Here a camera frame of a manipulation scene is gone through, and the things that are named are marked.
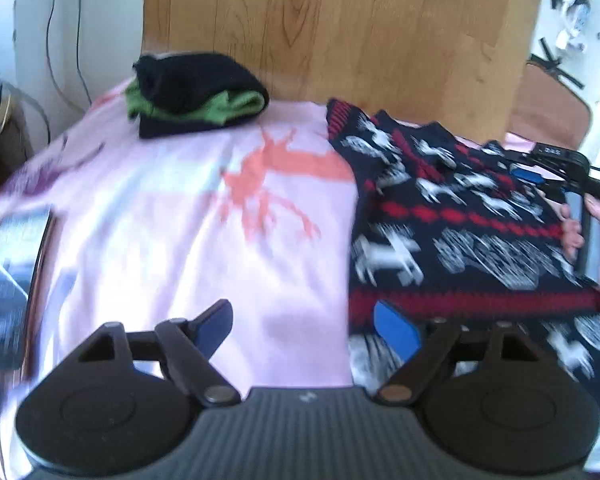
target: white object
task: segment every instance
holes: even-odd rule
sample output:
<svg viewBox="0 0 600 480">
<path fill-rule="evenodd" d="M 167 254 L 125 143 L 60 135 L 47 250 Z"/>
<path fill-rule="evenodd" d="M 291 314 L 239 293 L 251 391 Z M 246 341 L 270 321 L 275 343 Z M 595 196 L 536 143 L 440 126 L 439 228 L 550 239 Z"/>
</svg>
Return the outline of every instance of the white object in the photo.
<svg viewBox="0 0 600 480">
<path fill-rule="evenodd" d="M 520 215 L 516 213 L 516 210 L 513 209 L 513 206 L 509 202 L 506 202 L 505 200 L 501 200 L 499 198 L 491 197 L 480 191 L 472 190 L 472 193 L 479 196 L 482 199 L 482 203 L 484 204 L 485 208 L 487 208 L 492 213 L 495 213 L 498 216 L 504 216 L 501 213 L 501 211 L 506 211 L 512 218 L 516 220 L 522 220 Z"/>
<path fill-rule="evenodd" d="M 374 148 L 371 144 L 366 142 L 365 139 L 360 139 L 360 137 L 350 135 L 345 137 L 344 140 L 341 140 L 340 142 L 343 146 L 349 146 L 352 150 L 355 150 L 356 152 L 362 153 L 363 155 L 380 158 L 386 164 L 389 164 L 389 161 L 384 156 L 384 153 Z"/>
<path fill-rule="evenodd" d="M 519 207 L 520 209 L 531 213 L 536 220 L 538 220 L 541 224 L 544 224 L 544 220 L 542 220 L 542 206 L 539 204 L 532 204 L 522 193 L 517 191 L 513 191 L 511 193 L 511 203 Z"/>
<path fill-rule="evenodd" d="M 368 119 L 365 119 L 364 116 L 360 116 L 360 120 L 358 121 L 358 127 L 363 130 L 368 130 L 374 134 L 372 140 L 374 144 L 380 146 L 380 148 L 384 148 L 385 150 L 391 150 L 395 153 L 400 153 L 400 148 L 394 146 L 391 142 L 391 136 L 383 131 L 376 128 L 376 125 L 373 124 Z"/>
<path fill-rule="evenodd" d="M 480 148 L 480 151 L 486 153 L 487 155 L 496 155 L 496 156 L 504 156 L 502 150 L 498 149 L 496 146 L 483 146 Z"/>
<path fill-rule="evenodd" d="M 385 187 L 389 186 L 397 186 L 398 184 L 402 184 L 411 178 L 411 175 L 407 173 L 404 164 L 398 160 L 376 180 L 376 189 L 379 194 L 384 194 L 382 190 Z"/>
<path fill-rule="evenodd" d="M 439 186 L 435 182 L 427 180 L 426 178 L 419 178 L 416 180 L 416 187 L 420 190 L 420 193 L 427 200 L 427 202 L 435 202 L 436 204 L 439 204 L 440 200 L 438 200 L 438 195 L 445 194 L 449 195 L 454 202 L 466 205 L 466 202 L 456 195 L 449 186 Z"/>
<path fill-rule="evenodd" d="M 454 178 L 462 187 L 486 187 L 490 189 L 498 187 L 491 177 L 480 173 L 472 173 L 471 175 L 456 173 Z"/>
<path fill-rule="evenodd" d="M 449 150 L 445 148 L 432 148 L 429 146 L 429 143 L 423 139 L 415 139 L 411 137 L 416 144 L 416 148 L 420 152 L 421 155 L 437 155 L 442 159 L 449 168 L 454 170 L 456 168 L 456 162 L 454 160 L 453 155 Z"/>
<path fill-rule="evenodd" d="M 584 341 L 600 352 L 600 314 L 577 317 L 575 326 Z"/>
<path fill-rule="evenodd" d="M 584 30 L 589 17 L 590 5 L 588 2 L 575 5 L 575 2 L 576 0 L 562 0 L 560 16 L 564 22 L 564 29 L 558 34 L 555 46 L 559 50 L 566 50 L 570 46 L 584 52 L 587 49 L 586 43 L 582 40 L 576 41 L 576 38 Z"/>
<path fill-rule="evenodd" d="M 551 249 L 552 256 L 556 260 L 558 260 L 558 263 L 562 267 L 562 273 L 565 275 L 567 280 L 569 280 L 574 285 L 582 286 L 573 273 L 573 266 L 565 259 L 564 256 L 562 256 L 562 251 L 555 247 L 549 247 L 549 248 Z"/>
<path fill-rule="evenodd" d="M 411 238 L 396 232 L 386 233 L 389 246 L 375 244 L 360 235 L 355 242 L 360 254 L 356 258 L 356 274 L 362 283 L 366 283 L 365 274 L 373 286 L 378 286 L 374 272 L 379 269 L 402 269 L 398 279 L 402 286 L 412 282 L 422 283 L 424 274 L 411 252 L 420 250 L 420 246 Z"/>
<path fill-rule="evenodd" d="M 510 290 L 536 290 L 540 277 L 558 276 L 551 258 L 527 241 L 509 242 L 497 236 L 477 236 L 445 228 L 434 238 L 438 260 L 451 274 L 477 268 L 496 278 Z"/>
<path fill-rule="evenodd" d="M 572 379 L 577 380 L 574 371 L 581 368 L 583 375 L 590 379 L 595 373 L 591 364 L 592 357 L 584 345 L 580 341 L 568 342 L 567 338 L 558 327 L 549 324 L 544 326 L 548 331 L 549 335 L 546 341 L 555 352 L 558 354 L 558 361 L 560 366 L 566 371 Z"/>
</svg>

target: black cable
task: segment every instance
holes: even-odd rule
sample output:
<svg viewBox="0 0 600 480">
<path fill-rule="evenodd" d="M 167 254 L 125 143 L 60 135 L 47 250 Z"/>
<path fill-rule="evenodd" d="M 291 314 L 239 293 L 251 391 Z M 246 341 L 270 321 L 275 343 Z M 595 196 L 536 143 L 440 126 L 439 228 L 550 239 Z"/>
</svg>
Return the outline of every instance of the black cable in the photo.
<svg viewBox="0 0 600 480">
<path fill-rule="evenodd" d="M 16 121 L 15 119 L 11 119 L 11 124 L 13 124 L 13 127 L 18 133 L 18 139 L 20 140 L 20 149 L 22 150 L 24 161 L 27 162 L 29 160 L 29 155 L 27 154 L 27 145 L 24 143 L 24 135 L 22 134 L 22 129 L 20 128 L 18 121 Z"/>
<path fill-rule="evenodd" d="M 42 120 L 44 121 L 45 128 L 46 128 L 46 145 L 47 146 L 50 145 L 51 144 L 51 124 L 49 124 L 49 118 L 46 116 L 45 109 L 40 105 L 40 103 L 38 101 L 36 101 L 29 94 L 25 94 L 19 88 L 16 88 L 15 86 L 9 85 L 7 83 L 4 83 L 4 85 L 11 91 L 11 94 L 19 97 L 22 101 L 29 103 L 29 105 L 40 114 L 40 117 L 42 117 Z"/>
<path fill-rule="evenodd" d="M 78 29 L 75 33 L 75 67 L 78 71 L 78 76 L 80 76 L 80 81 L 82 83 L 82 88 L 84 88 L 84 93 L 87 95 L 87 100 L 89 101 L 89 106 L 93 104 L 91 100 L 91 94 L 89 94 L 89 88 L 87 88 L 87 83 L 82 76 L 82 70 L 80 70 L 80 23 L 82 21 L 82 0 L 78 0 Z"/>
<path fill-rule="evenodd" d="M 72 108 L 73 110 L 83 114 L 83 113 L 85 113 L 85 110 L 83 110 L 77 104 L 72 102 L 71 99 L 69 99 L 66 95 L 64 95 L 64 92 L 62 92 L 62 90 L 58 86 L 56 77 L 54 76 L 54 69 L 51 66 L 51 56 L 49 54 L 49 30 L 51 29 L 51 20 L 53 19 L 55 9 L 56 9 L 56 0 L 51 0 L 51 11 L 49 12 L 49 19 L 46 22 L 46 40 L 45 40 L 46 66 L 49 69 L 49 73 L 51 74 L 51 82 L 53 83 L 54 88 L 56 89 L 56 92 L 58 93 L 58 95 L 62 98 L 62 100 L 67 104 L 67 106 L 69 108 Z"/>
</svg>

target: patterned sweater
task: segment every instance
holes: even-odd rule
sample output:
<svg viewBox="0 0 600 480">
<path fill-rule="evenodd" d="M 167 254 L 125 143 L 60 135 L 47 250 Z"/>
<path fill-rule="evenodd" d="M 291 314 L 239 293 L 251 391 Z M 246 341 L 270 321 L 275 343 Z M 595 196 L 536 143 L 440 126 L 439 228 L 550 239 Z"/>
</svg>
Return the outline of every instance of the patterned sweater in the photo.
<svg viewBox="0 0 600 480">
<path fill-rule="evenodd" d="M 412 128 L 336 100 L 327 120 L 359 193 L 350 332 L 373 332 L 378 300 L 468 330 L 513 323 L 600 404 L 600 295 L 574 275 L 560 219 L 510 176 L 499 143 L 468 148 L 438 123 Z"/>
</svg>

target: red pattern stripe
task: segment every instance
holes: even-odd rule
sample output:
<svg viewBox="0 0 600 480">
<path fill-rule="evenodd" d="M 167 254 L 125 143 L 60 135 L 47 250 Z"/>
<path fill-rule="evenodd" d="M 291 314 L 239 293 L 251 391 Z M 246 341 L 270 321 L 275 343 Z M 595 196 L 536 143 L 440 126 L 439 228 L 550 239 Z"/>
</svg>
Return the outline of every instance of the red pattern stripe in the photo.
<svg viewBox="0 0 600 480">
<path fill-rule="evenodd" d="M 378 300 L 389 300 L 408 315 L 420 319 L 452 316 L 541 316 L 594 309 L 595 292 L 503 292 L 484 294 L 448 292 L 419 294 L 402 291 L 353 290 L 349 295 L 349 320 L 354 326 L 368 324 Z"/>
<path fill-rule="evenodd" d="M 528 235 L 533 236 L 534 238 L 542 236 L 555 240 L 560 240 L 562 238 L 562 224 L 559 223 L 535 228 L 520 222 L 503 222 L 497 218 L 485 218 L 474 211 L 465 213 L 462 210 L 450 207 L 445 207 L 440 211 L 436 211 L 424 204 L 418 204 L 409 208 L 392 200 L 382 201 L 379 204 L 379 207 L 392 218 L 413 216 L 427 224 L 431 224 L 442 218 L 447 224 L 460 225 L 470 222 L 479 227 L 490 226 L 498 232 L 511 233 L 519 237 Z"/>
<path fill-rule="evenodd" d="M 337 101 L 331 107 L 331 113 L 328 118 L 327 133 L 329 139 L 334 139 L 344 128 L 349 118 L 352 106 L 344 101 Z"/>
<path fill-rule="evenodd" d="M 427 180 L 432 180 L 434 182 L 442 182 L 444 180 L 436 168 L 430 164 L 427 164 L 426 161 L 424 161 L 421 157 L 413 153 L 411 146 L 398 128 L 394 129 L 391 137 L 394 140 L 395 145 L 398 146 L 404 155 L 408 156 L 416 165 L 416 176 L 418 178 L 426 178 Z"/>
</svg>

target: finger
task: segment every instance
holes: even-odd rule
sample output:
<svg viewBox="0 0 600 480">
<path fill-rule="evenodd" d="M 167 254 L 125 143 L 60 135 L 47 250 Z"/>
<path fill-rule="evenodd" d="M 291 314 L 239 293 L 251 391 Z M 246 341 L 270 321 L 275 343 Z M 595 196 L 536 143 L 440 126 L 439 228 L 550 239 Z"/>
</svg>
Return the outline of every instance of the finger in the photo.
<svg viewBox="0 0 600 480">
<path fill-rule="evenodd" d="M 544 201 L 548 203 L 548 205 L 551 206 L 551 209 L 553 209 L 555 211 L 555 213 L 558 215 L 558 217 L 560 218 L 560 220 L 563 220 L 561 214 L 560 214 L 560 203 L 558 202 L 554 202 L 553 200 L 549 200 L 545 193 L 541 190 L 538 190 L 538 194 L 544 198 Z"/>
<path fill-rule="evenodd" d="M 564 255 L 567 257 L 567 260 L 573 262 L 576 259 L 576 248 L 575 247 L 565 247 Z"/>
<path fill-rule="evenodd" d="M 580 222 L 573 219 L 568 219 L 562 222 L 562 232 L 566 233 L 580 233 L 582 232 L 582 225 Z"/>
<path fill-rule="evenodd" d="M 600 220 L 600 200 L 590 194 L 586 194 L 584 196 L 584 203 L 591 213 L 591 216 Z"/>
<path fill-rule="evenodd" d="M 569 204 L 562 204 L 558 215 L 561 215 L 562 218 L 571 218 L 571 208 L 569 207 Z"/>
<path fill-rule="evenodd" d="M 579 249 L 584 245 L 584 238 L 582 235 L 576 233 L 568 233 L 562 237 L 562 246 L 567 248 Z"/>
</svg>

